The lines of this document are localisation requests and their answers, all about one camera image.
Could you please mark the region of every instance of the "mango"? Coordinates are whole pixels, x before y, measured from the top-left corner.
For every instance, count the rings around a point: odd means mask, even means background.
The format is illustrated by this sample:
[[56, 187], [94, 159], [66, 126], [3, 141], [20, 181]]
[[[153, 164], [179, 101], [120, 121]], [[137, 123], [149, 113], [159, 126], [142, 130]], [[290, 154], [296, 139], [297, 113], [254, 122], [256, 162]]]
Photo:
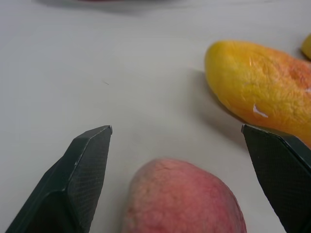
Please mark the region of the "mango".
[[184, 161], [157, 159], [134, 176], [122, 233], [246, 233], [230, 189]]
[[311, 59], [311, 34], [305, 39], [301, 46], [301, 51]]
[[311, 147], [311, 63], [254, 43], [219, 41], [207, 50], [205, 67], [211, 90], [228, 110]]

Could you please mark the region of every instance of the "yellow fruit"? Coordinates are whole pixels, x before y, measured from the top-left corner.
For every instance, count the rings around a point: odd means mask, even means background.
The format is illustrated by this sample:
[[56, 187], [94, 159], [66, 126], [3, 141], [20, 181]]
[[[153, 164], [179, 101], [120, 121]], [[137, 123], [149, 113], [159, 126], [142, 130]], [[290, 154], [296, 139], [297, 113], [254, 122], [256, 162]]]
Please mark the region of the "yellow fruit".
[[311, 147], [311, 63], [249, 42], [220, 41], [208, 49], [205, 66], [210, 88], [227, 109]]
[[305, 39], [301, 46], [301, 51], [311, 59], [311, 34]]

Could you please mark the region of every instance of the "white table surface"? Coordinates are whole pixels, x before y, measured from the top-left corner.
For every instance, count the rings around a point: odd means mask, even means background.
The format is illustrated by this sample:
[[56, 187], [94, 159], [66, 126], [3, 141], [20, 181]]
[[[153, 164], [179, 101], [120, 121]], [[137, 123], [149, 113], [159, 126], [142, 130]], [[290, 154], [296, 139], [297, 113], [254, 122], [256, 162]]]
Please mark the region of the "white table surface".
[[74, 137], [111, 124], [91, 233], [120, 232], [130, 179], [163, 156], [220, 177], [249, 233], [284, 233], [241, 123], [207, 91], [204, 54], [241, 39], [299, 56], [310, 9], [310, 0], [1, 1], [0, 232]]

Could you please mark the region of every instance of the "yellow mango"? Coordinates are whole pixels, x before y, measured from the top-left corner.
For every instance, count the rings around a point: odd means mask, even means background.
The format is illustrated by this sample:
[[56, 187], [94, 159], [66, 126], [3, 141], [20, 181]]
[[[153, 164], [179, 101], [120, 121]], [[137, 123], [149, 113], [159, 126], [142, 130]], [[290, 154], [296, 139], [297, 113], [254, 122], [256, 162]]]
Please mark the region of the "yellow mango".
[[242, 41], [213, 44], [207, 82], [246, 122], [293, 134], [311, 147], [311, 63]]
[[305, 39], [301, 46], [301, 51], [311, 59], [311, 34]]

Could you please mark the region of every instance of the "tabletop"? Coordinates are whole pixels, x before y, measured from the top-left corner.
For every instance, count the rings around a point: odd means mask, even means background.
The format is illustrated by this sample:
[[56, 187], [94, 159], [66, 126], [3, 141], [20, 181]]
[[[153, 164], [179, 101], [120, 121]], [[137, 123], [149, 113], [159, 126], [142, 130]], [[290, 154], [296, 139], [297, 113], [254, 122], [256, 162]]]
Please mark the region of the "tabletop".
[[284, 233], [241, 134], [205, 81], [206, 49], [248, 40], [300, 57], [310, 0], [5, 0], [0, 7], [0, 232], [77, 135], [112, 125], [91, 233], [120, 232], [129, 181], [189, 161], [236, 195], [248, 232]]

